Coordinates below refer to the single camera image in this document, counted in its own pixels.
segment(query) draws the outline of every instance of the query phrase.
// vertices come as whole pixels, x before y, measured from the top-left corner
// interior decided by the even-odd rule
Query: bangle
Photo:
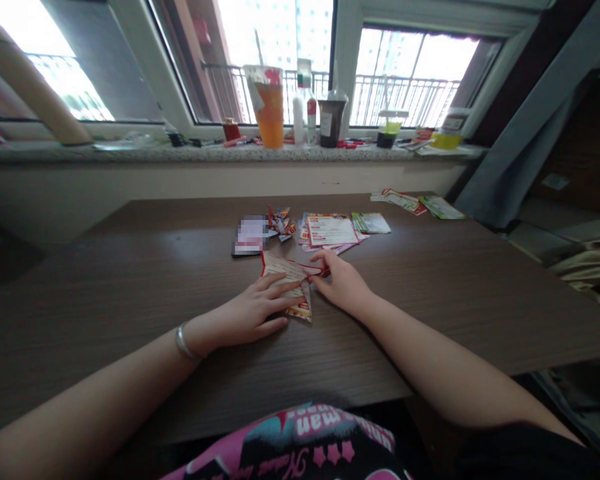
[[[187,322],[184,322],[182,325],[180,325],[178,327],[178,330],[176,330],[175,344],[178,347],[178,350],[180,350],[180,353],[182,353],[182,355],[184,355],[186,358],[193,360],[193,361],[201,361],[202,356],[189,350],[189,347],[185,343],[184,329],[185,329],[186,324],[187,324]]]

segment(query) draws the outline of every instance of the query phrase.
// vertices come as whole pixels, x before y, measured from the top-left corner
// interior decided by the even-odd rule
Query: metal railing
[[[244,70],[234,65],[204,63],[215,101],[222,117],[233,117],[240,123],[255,124],[255,115]],[[295,70],[284,70],[284,122],[293,123],[293,94],[296,88]],[[408,110],[404,127],[439,127],[458,90],[459,81],[388,77],[390,109]],[[313,72],[313,92],[316,98],[326,98],[329,73]],[[356,75],[350,125],[373,127],[379,124],[378,112],[385,108],[384,77]]]
[[[240,123],[255,124],[253,105],[247,88],[247,78],[241,67],[204,63],[215,100],[222,117],[232,117]],[[284,70],[282,89],[284,98],[284,122],[293,123],[293,94],[297,84],[295,70]],[[329,90],[329,74],[313,72],[312,90],[316,98],[326,98]]]
[[[27,53],[29,60],[78,120],[114,121],[74,57]]]

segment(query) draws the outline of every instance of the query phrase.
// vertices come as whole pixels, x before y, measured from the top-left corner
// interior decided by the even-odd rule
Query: orange cup
[[[260,65],[245,65],[243,68],[262,145],[268,149],[280,149],[285,144],[283,71]]]

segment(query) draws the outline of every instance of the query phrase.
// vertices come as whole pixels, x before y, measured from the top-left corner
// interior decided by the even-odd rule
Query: straw
[[[262,60],[262,50],[260,50],[260,37],[258,37],[258,29],[253,29],[255,32],[255,44],[258,47],[258,57],[260,57],[260,65],[264,65],[265,62]]]
[[[333,61],[333,88],[331,90],[338,90],[338,60]]]
[[[386,73],[383,77],[385,78],[385,110],[389,110],[389,78]]]

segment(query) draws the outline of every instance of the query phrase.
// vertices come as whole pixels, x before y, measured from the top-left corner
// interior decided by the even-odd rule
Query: cardboard tube
[[[0,76],[20,95],[60,143],[93,143],[90,134],[1,26]]]

